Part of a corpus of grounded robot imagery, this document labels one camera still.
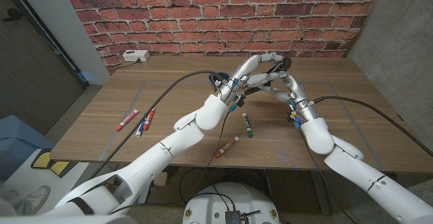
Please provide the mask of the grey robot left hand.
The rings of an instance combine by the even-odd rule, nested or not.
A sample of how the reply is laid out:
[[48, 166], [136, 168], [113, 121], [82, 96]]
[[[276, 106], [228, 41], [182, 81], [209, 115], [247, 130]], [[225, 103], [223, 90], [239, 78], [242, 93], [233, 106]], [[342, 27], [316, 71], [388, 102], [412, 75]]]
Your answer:
[[[261, 64], [273, 63], [274, 67], [268, 73], [253, 73]], [[240, 64], [228, 81], [223, 83], [217, 97], [226, 105], [229, 105], [236, 96], [236, 93], [247, 88], [258, 88], [268, 82], [279, 78], [278, 72], [285, 72], [292, 65], [292, 60], [276, 53], [264, 53], [262, 55], [253, 55]]]

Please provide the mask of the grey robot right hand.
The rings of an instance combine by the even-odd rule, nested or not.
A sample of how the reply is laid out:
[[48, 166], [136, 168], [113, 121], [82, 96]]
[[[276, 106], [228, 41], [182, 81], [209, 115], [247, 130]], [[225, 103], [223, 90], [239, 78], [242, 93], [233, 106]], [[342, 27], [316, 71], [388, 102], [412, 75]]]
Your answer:
[[320, 115], [314, 105], [308, 99], [303, 86], [288, 72], [278, 72], [279, 79], [283, 81], [286, 91], [271, 86], [261, 85], [259, 88], [270, 93], [276, 100], [281, 102], [293, 102], [293, 109], [305, 121], [315, 120]]

